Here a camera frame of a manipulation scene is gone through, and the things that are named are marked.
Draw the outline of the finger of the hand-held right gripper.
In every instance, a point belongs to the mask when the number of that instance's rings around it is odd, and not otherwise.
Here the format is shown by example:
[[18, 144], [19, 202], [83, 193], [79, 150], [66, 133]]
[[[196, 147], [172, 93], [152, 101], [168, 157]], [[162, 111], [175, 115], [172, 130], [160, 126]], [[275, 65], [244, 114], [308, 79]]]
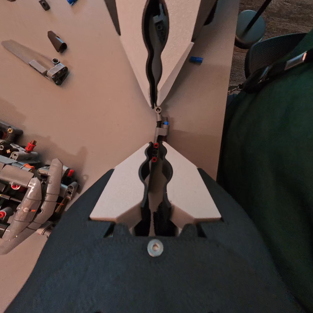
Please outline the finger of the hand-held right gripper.
[[155, 107], [155, 79], [152, 72], [154, 51], [149, 33], [150, 4], [147, 0], [116, 0], [120, 40], [141, 91]]
[[161, 53], [162, 75], [157, 86], [157, 106], [161, 106], [176, 80], [191, 48], [200, 0], [165, 1], [169, 31]]

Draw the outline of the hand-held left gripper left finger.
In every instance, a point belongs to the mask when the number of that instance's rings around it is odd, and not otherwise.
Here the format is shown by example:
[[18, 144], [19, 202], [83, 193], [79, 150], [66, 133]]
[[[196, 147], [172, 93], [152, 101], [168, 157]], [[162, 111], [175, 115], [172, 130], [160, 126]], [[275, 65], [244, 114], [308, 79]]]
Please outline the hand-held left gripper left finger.
[[144, 199], [144, 180], [139, 176], [140, 166], [147, 160], [146, 143], [118, 164], [104, 187], [90, 219], [113, 223], [139, 223]]

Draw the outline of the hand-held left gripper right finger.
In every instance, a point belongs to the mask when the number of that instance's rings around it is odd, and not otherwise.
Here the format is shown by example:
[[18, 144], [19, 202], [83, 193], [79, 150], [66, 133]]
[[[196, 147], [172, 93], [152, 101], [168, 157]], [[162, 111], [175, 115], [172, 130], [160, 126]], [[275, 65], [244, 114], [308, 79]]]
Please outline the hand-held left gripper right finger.
[[168, 143], [163, 142], [162, 146], [166, 150], [163, 165], [170, 165], [165, 194], [171, 209], [170, 220], [173, 223], [220, 220], [221, 214], [196, 165]]

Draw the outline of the long grey lego panel assembly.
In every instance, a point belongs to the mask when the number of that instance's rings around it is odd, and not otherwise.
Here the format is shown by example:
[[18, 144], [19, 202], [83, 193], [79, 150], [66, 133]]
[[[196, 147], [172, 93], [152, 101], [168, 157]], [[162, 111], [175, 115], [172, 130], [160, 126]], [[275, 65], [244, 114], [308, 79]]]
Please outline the long grey lego panel assembly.
[[152, 159], [150, 161], [150, 175], [148, 178], [148, 198], [151, 213], [154, 213], [162, 201], [162, 190], [165, 177], [162, 174], [162, 159], [160, 145], [167, 140], [169, 121], [167, 117], [159, 118], [156, 123], [153, 139]]

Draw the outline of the grey and orange lego car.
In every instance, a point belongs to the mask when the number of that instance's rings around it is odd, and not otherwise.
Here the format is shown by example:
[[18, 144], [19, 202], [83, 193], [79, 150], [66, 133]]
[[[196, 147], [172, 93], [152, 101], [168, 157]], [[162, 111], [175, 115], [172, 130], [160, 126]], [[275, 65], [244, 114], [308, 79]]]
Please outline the grey and orange lego car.
[[0, 121], [0, 254], [33, 233], [49, 237], [79, 187], [74, 170], [59, 159], [43, 165], [37, 142], [17, 144], [20, 128]]

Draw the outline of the short grey lego wedge assembly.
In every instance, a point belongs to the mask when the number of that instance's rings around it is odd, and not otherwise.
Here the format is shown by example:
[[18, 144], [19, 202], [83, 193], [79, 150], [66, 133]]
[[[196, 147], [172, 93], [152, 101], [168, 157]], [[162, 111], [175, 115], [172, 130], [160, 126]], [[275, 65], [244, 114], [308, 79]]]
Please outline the short grey lego wedge assembly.
[[61, 86], [69, 75], [68, 67], [62, 64], [58, 58], [47, 57], [14, 40], [2, 41], [1, 44], [6, 50], [57, 86]]

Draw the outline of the round grey floor stand base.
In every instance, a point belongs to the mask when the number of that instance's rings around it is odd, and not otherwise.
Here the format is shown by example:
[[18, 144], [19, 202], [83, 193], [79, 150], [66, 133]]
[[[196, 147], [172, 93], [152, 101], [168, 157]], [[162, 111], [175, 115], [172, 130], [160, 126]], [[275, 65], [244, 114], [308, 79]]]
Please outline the round grey floor stand base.
[[244, 10], [239, 13], [234, 41], [236, 47], [249, 49], [264, 37], [266, 23], [262, 14], [271, 2], [265, 0], [258, 11]]

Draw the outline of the dark mesh office chair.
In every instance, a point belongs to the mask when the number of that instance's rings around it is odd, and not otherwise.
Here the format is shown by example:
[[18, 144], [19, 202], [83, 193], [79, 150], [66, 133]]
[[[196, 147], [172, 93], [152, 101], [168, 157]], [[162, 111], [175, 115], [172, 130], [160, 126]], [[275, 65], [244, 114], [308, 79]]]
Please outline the dark mesh office chair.
[[245, 57], [245, 77], [288, 55], [307, 33], [291, 33], [268, 38], [251, 46]]

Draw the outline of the person's torso in green shirt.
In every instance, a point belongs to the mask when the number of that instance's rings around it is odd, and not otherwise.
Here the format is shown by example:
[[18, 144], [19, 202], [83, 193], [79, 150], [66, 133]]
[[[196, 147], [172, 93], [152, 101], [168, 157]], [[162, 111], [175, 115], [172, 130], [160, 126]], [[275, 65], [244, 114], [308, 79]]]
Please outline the person's torso in green shirt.
[[313, 33], [251, 74], [225, 111], [217, 180], [313, 311]]

